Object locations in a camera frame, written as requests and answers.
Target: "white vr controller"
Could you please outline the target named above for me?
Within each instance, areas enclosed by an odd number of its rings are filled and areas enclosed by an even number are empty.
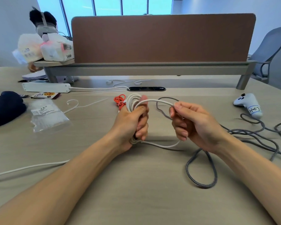
[[[233,102],[233,104],[236,106],[244,106],[254,118],[260,119],[262,117],[260,106],[255,95],[252,93],[242,94]]]

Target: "power strip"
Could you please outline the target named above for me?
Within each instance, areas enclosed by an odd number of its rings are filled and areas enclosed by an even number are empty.
[[[71,91],[70,84],[67,83],[33,83],[27,82],[22,83],[24,91],[32,92],[60,92],[68,93]]]

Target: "white vr headset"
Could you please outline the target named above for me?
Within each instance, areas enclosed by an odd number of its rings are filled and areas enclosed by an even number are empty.
[[[39,36],[42,37],[43,34],[48,34],[48,33],[58,33],[58,30],[53,24],[46,22],[45,15],[43,12],[41,12],[41,15],[42,15],[43,24],[37,26],[37,33],[39,34]]]

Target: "coiled red cable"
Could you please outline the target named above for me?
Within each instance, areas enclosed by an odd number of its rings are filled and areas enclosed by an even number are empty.
[[[126,99],[126,96],[124,94],[120,94],[119,96],[116,96],[113,100],[116,102],[116,105],[119,107],[119,111],[122,109],[123,106],[126,105],[124,100]]]

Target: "metal desk rail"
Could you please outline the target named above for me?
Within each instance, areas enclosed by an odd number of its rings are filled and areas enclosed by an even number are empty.
[[[48,79],[57,83],[56,76],[107,75],[241,75],[236,89],[244,90],[256,61],[244,62],[166,62],[166,63],[74,63],[34,62],[44,67]]]

